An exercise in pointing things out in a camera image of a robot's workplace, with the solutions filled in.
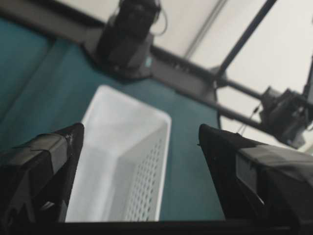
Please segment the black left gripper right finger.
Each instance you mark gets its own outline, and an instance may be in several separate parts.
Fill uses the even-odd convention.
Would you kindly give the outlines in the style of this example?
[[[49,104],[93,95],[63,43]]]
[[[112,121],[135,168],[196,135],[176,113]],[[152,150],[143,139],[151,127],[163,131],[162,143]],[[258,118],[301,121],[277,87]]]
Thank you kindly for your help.
[[[199,144],[226,218],[313,220],[313,158],[202,124]]]

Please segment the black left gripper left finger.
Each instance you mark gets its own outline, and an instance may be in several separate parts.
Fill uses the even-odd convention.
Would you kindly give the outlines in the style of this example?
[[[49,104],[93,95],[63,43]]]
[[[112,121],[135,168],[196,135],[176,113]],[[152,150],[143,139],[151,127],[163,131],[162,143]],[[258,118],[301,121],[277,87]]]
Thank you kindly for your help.
[[[0,221],[63,222],[84,126],[75,123],[0,154]]]

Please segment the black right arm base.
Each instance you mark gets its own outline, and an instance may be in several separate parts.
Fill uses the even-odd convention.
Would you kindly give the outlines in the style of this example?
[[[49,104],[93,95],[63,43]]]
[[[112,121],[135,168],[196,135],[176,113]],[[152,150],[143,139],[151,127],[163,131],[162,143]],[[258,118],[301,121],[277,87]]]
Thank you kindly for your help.
[[[121,0],[104,27],[88,31],[86,54],[102,70],[129,80],[149,77],[155,37],[150,29],[161,11],[159,0]]]

